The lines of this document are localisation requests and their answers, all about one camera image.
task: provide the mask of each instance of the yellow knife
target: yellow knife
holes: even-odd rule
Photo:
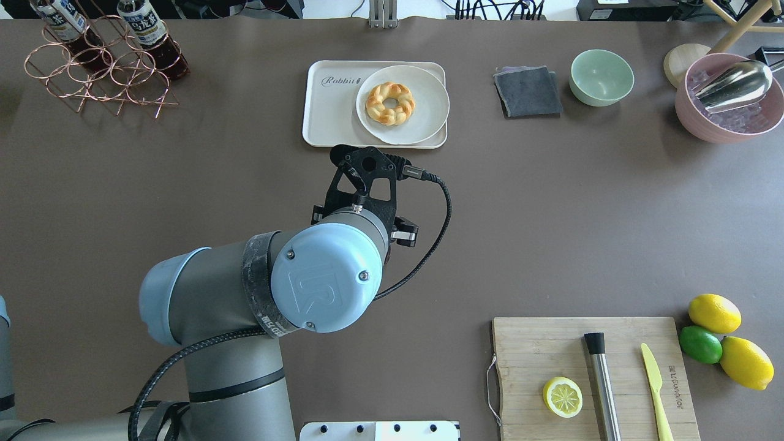
[[[651,396],[653,397],[653,407],[656,410],[656,428],[659,430],[659,441],[673,441],[673,433],[670,431],[670,423],[664,413],[664,405],[659,391],[662,390],[662,373],[659,372],[659,365],[653,357],[653,352],[647,344],[643,343],[642,358],[645,361],[645,372],[648,374],[648,383],[651,385]]]

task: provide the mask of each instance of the wooden cutting board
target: wooden cutting board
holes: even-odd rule
[[[662,402],[677,441],[699,441],[675,320],[671,317],[493,319],[501,395],[501,438],[600,441],[583,334],[604,332],[621,438],[659,439],[640,350],[651,348],[662,373]],[[545,407],[542,389],[552,377],[571,378],[583,392],[583,410],[561,418]]]

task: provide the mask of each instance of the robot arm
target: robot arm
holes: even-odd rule
[[[330,159],[337,171],[310,227],[200,248],[149,271],[140,291],[143,321],[156,341],[184,348],[145,384],[129,417],[43,425],[0,421],[0,440],[15,432],[14,441],[295,441],[278,338],[354,323],[372,301],[422,267],[451,213],[443,182],[406,159],[346,145],[334,147]],[[441,185],[447,217],[419,265],[379,293],[390,244],[416,244],[418,227],[396,214],[396,183],[408,177]],[[354,193],[337,188],[343,178]],[[389,181],[389,200],[371,196],[378,179]],[[143,412],[155,384],[181,359],[189,403],[162,403]]]

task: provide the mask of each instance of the pink bowl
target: pink bowl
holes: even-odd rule
[[[765,98],[760,101],[762,115],[770,123],[763,130],[755,133],[733,132],[713,123],[700,113],[694,101],[690,98],[688,89],[686,89],[686,81],[694,72],[705,71],[708,76],[713,76],[721,73],[730,65],[744,60],[748,59],[733,53],[711,53],[695,61],[689,67],[675,94],[675,112],[681,124],[684,125],[689,133],[708,142],[730,144],[758,137],[762,133],[770,132],[779,125],[784,118],[784,92],[775,78],[773,78],[773,85],[768,90]]]

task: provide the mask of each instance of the black muddler cap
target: black muddler cap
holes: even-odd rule
[[[604,333],[592,332],[584,335],[591,355],[604,354]]]

